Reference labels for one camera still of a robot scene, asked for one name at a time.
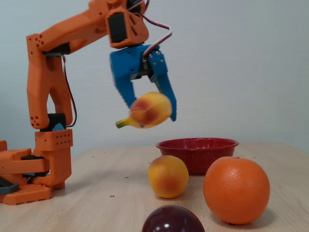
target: banana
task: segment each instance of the banana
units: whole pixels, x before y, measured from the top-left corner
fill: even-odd
[[[132,126],[147,129],[161,124],[171,114],[172,105],[168,97],[162,93],[149,92],[133,102],[129,117],[116,122],[116,127]]]

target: blue robot part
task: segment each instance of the blue robot part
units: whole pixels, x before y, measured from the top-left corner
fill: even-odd
[[[166,95],[172,104],[172,121],[176,121],[177,102],[171,87],[168,69],[164,55],[156,46],[147,59],[143,59],[143,52],[149,45],[128,47],[110,54],[111,69],[116,88],[128,107],[136,100],[132,81],[148,76],[155,83],[160,93]]]

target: cable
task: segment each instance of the cable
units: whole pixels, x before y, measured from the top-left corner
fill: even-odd
[[[67,59],[65,58],[64,55],[62,55],[62,59],[63,59],[63,73],[64,73],[64,77],[66,78],[66,82],[67,82],[67,86],[68,86],[68,89],[69,89],[69,92],[70,92],[70,97],[71,97],[73,110],[74,110],[74,114],[75,114],[74,122],[71,125],[68,125],[67,127],[74,127],[74,125],[76,124],[76,121],[77,121],[77,110],[76,110],[75,101],[74,101],[74,98],[73,98],[73,95],[72,95],[72,92],[71,92],[71,89],[70,89],[70,85],[69,85],[69,82],[68,82],[68,77],[67,77],[67,71],[66,71],[66,61],[67,61]]]
[[[146,6],[145,6],[145,12],[144,12],[144,14],[146,14],[146,11],[147,11],[147,9],[148,9],[148,7],[149,7],[149,3],[150,3],[150,0],[147,0]]]
[[[146,17],[145,15],[143,15],[142,13],[134,13],[134,14],[139,14],[141,15],[144,19],[146,19],[149,23],[153,24],[153,25],[156,25],[158,27],[161,27],[161,28],[165,28],[165,29],[168,29],[169,30],[169,34],[167,34],[166,36],[164,36],[162,39],[156,41],[154,44],[152,44],[151,46],[149,46],[146,51],[143,53],[143,57],[146,57],[149,55],[149,53],[153,50],[154,47],[158,46],[159,44],[161,44],[163,41],[165,41],[166,39],[168,39],[169,37],[172,36],[172,31],[170,29],[170,26],[167,26],[167,25],[164,25],[164,24],[161,24],[161,23],[157,23],[157,22],[154,22],[152,20],[150,20],[148,17]]]
[[[137,3],[135,3],[133,6],[131,6],[128,11],[132,10],[133,8],[137,7],[138,5],[142,4],[144,0],[139,0]]]

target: red wire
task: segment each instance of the red wire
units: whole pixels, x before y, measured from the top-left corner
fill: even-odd
[[[149,19],[148,17],[146,17],[145,15],[141,14],[141,13],[136,13],[136,14],[139,14],[141,15],[144,19],[146,19],[149,23],[153,24],[153,25],[156,25],[158,27],[161,27],[161,28],[165,28],[165,29],[169,29],[170,30],[170,27],[167,26],[167,25],[164,25],[164,24],[161,24],[161,23],[157,23],[157,22],[154,22],[152,21],[151,19]],[[149,55],[149,53],[151,52],[151,50],[158,46],[159,44],[161,44],[163,41],[165,41],[166,39],[168,39],[169,37],[172,36],[172,31],[170,31],[169,34],[167,34],[166,36],[164,36],[162,39],[158,40],[157,42],[155,42],[153,45],[149,46],[146,51],[143,53],[143,57],[146,57]]]
[[[68,125],[67,127],[74,127],[74,125],[76,124],[76,121],[77,121],[77,110],[76,110],[75,101],[74,101],[74,98],[73,98],[73,95],[72,95],[72,92],[71,92],[71,88],[70,88],[70,85],[69,85],[68,77],[67,77],[67,71],[66,71],[67,59],[66,59],[66,57],[64,55],[62,55],[62,59],[63,59],[63,73],[64,73],[64,77],[66,79],[67,86],[68,86],[68,89],[69,89],[69,92],[70,92],[71,101],[72,101],[72,105],[73,105],[73,110],[74,110],[74,114],[75,114],[74,122],[71,125]]]

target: wooden table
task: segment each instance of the wooden table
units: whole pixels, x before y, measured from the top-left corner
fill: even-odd
[[[140,232],[156,208],[177,204],[193,211],[210,232],[308,232],[309,154],[279,143],[240,144],[235,155],[253,159],[268,174],[271,197],[264,214],[246,226],[229,226],[204,201],[203,177],[191,176],[175,200],[156,197],[147,178],[155,147],[94,149],[73,159],[66,189],[47,201],[0,204],[0,232]]]

